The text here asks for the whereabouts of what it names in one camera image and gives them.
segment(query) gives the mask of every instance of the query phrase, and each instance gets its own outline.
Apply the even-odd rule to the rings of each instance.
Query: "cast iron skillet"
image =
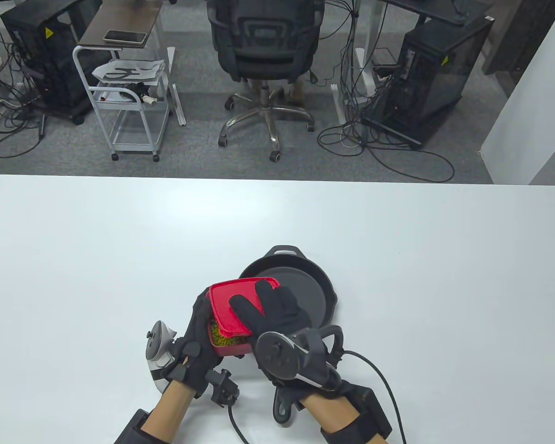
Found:
[[[274,278],[285,287],[290,288],[298,305],[304,309],[313,327],[328,325],[337,304],[337,295],[331,281],[323,270],[296,247],[276,245],[265,256],[250,264],[240,278],[266,277]],[[279,424],[285,424],[292,415],[292,406],[282,404],[276,389],[273,398],[273,418]]]

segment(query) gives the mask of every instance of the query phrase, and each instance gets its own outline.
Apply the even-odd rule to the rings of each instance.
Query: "forearm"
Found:
[[[340,431],[360,416],[347,398],[330,400],[312,394],[302,400],[302,404],[327,433]],[[375,435],[367,444],[387,444],[387,441],[380,435]]]
[[[142,425],[142,431],[171,443],[194,397],[195,390],[178,381],[172,381]]]

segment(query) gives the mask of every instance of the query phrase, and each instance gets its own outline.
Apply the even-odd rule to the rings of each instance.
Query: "white vr controller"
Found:
[[[157,321],[150,332],[146,334],[146,338],[148,338],[146,361],[154,384],[161,393],[165,391],[168,381],[160,376],[160,371],[174,361],[168,350],[176,334],[177,332],[168,328],[162,321]]]

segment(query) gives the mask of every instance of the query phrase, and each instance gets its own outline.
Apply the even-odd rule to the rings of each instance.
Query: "green peas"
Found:
[[[220,334],[220,328],[216,319],[210,321],[210,327],[212,327],[212,344],[216,347],[229,347],[231,345],[240,345],[246,342],[246,338],[235,337],[235,338],[225,338]]]

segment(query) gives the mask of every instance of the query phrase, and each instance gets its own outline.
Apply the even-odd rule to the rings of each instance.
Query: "chair backrest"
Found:
[[[324,0],[208,0],[220,66],[241,78],[294,83],[313,64]]]

